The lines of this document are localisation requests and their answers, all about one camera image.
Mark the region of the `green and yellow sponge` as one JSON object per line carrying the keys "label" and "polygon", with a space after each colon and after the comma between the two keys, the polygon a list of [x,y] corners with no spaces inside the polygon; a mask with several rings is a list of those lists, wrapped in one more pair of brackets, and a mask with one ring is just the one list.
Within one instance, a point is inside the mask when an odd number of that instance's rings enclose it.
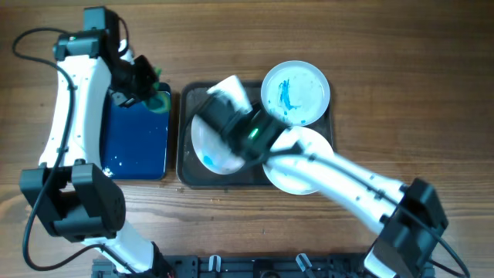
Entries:
{"label": "green and yellow sponge", "polygon": [[170,97],[166,94],[167,90],[159,90],[160,68],[149,66],[144,71],[144,88],[141,97],[144,106],[156,114],[167,113],[171,109]]}

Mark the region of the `white plate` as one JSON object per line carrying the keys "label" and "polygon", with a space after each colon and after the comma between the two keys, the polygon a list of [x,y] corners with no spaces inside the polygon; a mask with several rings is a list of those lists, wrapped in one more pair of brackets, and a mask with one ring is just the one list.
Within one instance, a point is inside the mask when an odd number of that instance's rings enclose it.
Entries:
{"label": "white plate", "polygon": [[310,183],[289,175],[277,168],[279,164],[295,171],[302,171],[298,165],[304,155],[315,154],[323,158],[333,156],[329,141],[320,133],[308,127],[295,126],[282,132],[271,147],[271,152],[279,156],[270,158],[263,170],[267,178],[280,190],[292,195],[310,195],[317,192]]}
{"label": "white plate", "polygon": [[230,175],[245,164],[245,161],[235,156],[221,137],[197,115],[191,122],[191,140],[199,161],[213,173]]}
{"label": "white plate", "polygon": [[319,120],[330,105],[330,85],[314,65],[290,60],[274,66],[262,81],[261,101],[274,117],[288,125],[306,126]]}

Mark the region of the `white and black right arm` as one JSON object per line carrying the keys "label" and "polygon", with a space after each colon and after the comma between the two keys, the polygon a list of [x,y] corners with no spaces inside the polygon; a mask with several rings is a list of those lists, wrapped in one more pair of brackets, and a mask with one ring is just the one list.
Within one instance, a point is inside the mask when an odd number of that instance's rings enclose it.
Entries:
{"label": "white and black right arm", "polygon": [[304,183],[352,212],[377,234],[364,267],[377,277],[420,277],[448,226],[433,185],[387,178],[334,153],[307,127],[290,127],[262,105],[240,108],[215,93],[195,111],[220,142],[245,161],[283,176],[282,185]]}

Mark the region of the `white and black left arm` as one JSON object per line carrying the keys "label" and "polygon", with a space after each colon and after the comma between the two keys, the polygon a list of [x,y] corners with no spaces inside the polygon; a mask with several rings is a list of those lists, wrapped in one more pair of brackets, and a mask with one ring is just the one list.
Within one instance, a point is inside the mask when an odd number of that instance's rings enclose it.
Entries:
{"label": "white and black left arm", "polygon": [[126,220],[124,194],[103,172],[100,135],[104,104],[142,103],[156,114],[171,107],[170,87],[145,56],[135,56],[126,22],[103,7],[86,8],[83,29],[59,30],[49,66],[58,74],[51,131],[35,169],[19,187],[53,237],[98,250],[116,276],[172,277],[157,245]]}

